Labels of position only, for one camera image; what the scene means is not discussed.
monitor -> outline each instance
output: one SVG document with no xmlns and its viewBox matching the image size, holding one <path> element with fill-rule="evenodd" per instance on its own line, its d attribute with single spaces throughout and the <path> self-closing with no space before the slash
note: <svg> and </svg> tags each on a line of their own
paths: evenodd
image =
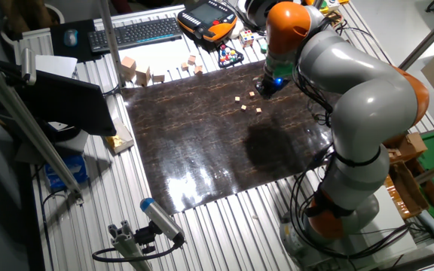
<svg viewBox="0 0 434 271">
<path fill-rule="evenodd" d="M 21 75 L 19 65 L 0 61 L 0 67 Z M 37 71 L 35 85 L 15 86 L 15 90 L 37 120 L 64 123 L 96 136 L 116 134 L 105 98 L 95 84 Z"/>
</svg>

small colored blocks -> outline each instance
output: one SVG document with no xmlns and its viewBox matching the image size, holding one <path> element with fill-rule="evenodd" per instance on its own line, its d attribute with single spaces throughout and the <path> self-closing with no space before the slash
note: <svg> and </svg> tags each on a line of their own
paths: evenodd
<svg viewBox="0 0 434 271">
<path fill-rule="evenodd" d="M 147 86 L 150 81 L 150 67 L 147 65 L 140 65 L 135 68 L 136 84 Z"/>
<path fill-rule="evenodd" d="M 165 81 L 165 72 L 161 71 L 153 71 L 153 75 L 151 76 L 154 83 L 162 83 Z"/>
<path fill-rule="evenodd" d="M 267 44 L 261 44 L 261 53 L 267 53 Z"/>
<path fill-rule="evenodd" d="M 252 31 L 242 31 L 239 34 L 239 41 L 240 45 L 242 45 L 243 48 L 252 46 L 252 44 L 254 43 L 254 35 L 252 34 Z"/>
<path fill-rule="evenodd" d="M 194 69 L 194 73 L 195 73 L 195 75 L 202 75 L 203 74 L 202 66 L 196 66 Z"/>
<path fill-rule="evenodd" d="M 195 64 L 195 59 L 196 59 L 195 55 L 192 55 L 192 54 L 191 54 L 191 55 L 188 57 L 187 63 L 188 63 L 189 65 L 193 65 L 193 64 Z"/>
<path fill-rule="evenodd" d="M 182 63 L 181 68 L 184 72 L 188 71 L 188 64 L 186 62 Z"/>
<path fill-rule="evenodd" d="M 132 80 L 132 78 L 135 76 L 135 68 L 135 60 L 129 58 L 128 56 L 125 56 L 123 60 L 121 60 L 121 69 L 124 73 L 125 79 L 129 81 Z"/>
</svg>

mouse pad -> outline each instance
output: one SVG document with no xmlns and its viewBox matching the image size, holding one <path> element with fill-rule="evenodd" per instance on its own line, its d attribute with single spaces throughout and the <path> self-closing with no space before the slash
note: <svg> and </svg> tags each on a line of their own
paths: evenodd
<svg viewBox="0 0 434 271">
<path fill-rule="evenodd" d="M 259 96 L 263 65 L 123 90 L 151 196 L 170 214 L 302 172 L 332 141 L 295 85 Z"/>
<path fill-rule="evenodd" d="M 78 43 L 75 47 L 67 47 L 64 37 L 68 29 L 78 30 Z M 50 27 L 51 43 L 53 45 L 53 54 L 55 56 L 68 56 L 78 59 L 78 63 L 91 60 L 101 59 L 101 54 L 93 54 L 90 50 L 90 41 L 88 32 L 95 31 L 93 20 L 83 20 L 73 23 L 64 23 L 59 26 Z"/>
</svg>

keyboard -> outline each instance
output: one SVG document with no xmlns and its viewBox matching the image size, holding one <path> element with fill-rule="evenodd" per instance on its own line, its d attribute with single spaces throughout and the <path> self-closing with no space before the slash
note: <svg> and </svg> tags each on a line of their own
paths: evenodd
<svg viewBox="0 0 434 271">
<path fill-rule="evenodd" d="M 176 18 L 135 23 L 130 26 L 117 27 L 114 31 L 117 37 L 118 49 L 173 41 L 182 38 L 183 35 Z M 110 51 L 105 30 L 89 32 L 88 38 L 90 39 L 91 51 L 93 53 Z"/>
</svg>

metal slotted table surface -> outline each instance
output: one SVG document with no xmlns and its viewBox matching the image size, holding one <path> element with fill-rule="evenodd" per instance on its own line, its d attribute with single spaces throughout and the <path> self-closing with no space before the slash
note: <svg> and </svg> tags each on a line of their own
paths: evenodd
<svg viewBox="0 0 434 271">
<path fill-rule="evenodd" d="M 121 15 L 112 20 L 114 26 L 118 27 L 175 17 L 182 9 L 183 6 L 162 8 Z M 340 11 L 350 26 L 370 32 L 352 4 L 341 6 Z M 94 23 L 97 30 L 103 29 L 101 20 L 95 20 Z M 343 35 L 358 49 L 386 61 L 378 46 L 368 36 L 348 31 Z M 231 47 L 244 53 L 244 62 L 237 65 L 265 59 L 260 51 L 262 43 L 265 43 L 264 39 L 254 42 L 252 47 L 242 48 L 238 41 L 228 42 Z M 207 53 L 196 47 L 186 36 L 171 41 L 168 46 L 173 46 L 173 50 L 182 56 L 198 52 L 204 73 L 219 69 L 218 54 Z M 24 33 L 23 39 L 14 43 L 18 64 L 20 52 L 25 47 L 37 54 L 53 55 L 50 30 Z M 131 52 L 131 49 L 121 51 L 120 54 L 123 55 L 124 52 Z M 166 81 L 194 76 L 193 72 L 182 72 L 177 64 L 163 68 L 166 71 Z M 77 64 L 77 72 L 78 80 L 98 84 L 103 92 L 112 90 L 117 85 L 109 54 L 100 60 Z M 112 117 L 122 119 L 133 134 L 121 96 L 117 94 L 108 97 L 108 106 Z M 426 132 L 431 129 L 434 129 L 434 121 L 426 114 L 410 131 Z M 67 202 L 62 196 L 50 198 L 43 209 L 41 204 L 36 204 L 46 270 L 131 270 L 128 263 L 95 262 L 91 255 L 102 248 L 111 248 L 107 230 L 109 224 L 128 220 L 134 230 L 148 225 L 148 218 L 139 209 L 140 201 L 151 194 L 138 146 L 112 156 L 101 137 L 90 136 L 84 148 L 84 156 L 94 158 L 87 160 L 90 180 L 81 187 L 84 204 L 78 206 Z M 307 173 L 307 194 L 317 187 L 319 170 L 322 169 Z M 41 202 L 50 193 L 43 174 L 40 173 L 32 183 L 35 201 Z M 153 270 L 297 270 L 279 238 L 280 217 L 288 211 L 293 183 L 294 178 L 285 178 L 175 214 L 173 218 L 185 231 L 187 243 L 183 249 L 166 257 L 150 260 Z M 162 236 L 157 236 L 154 245 L 158 252 L 166 251 L 171 246 Z M 119 256 L 112 252 L 108 257 Z"/>
</svg>

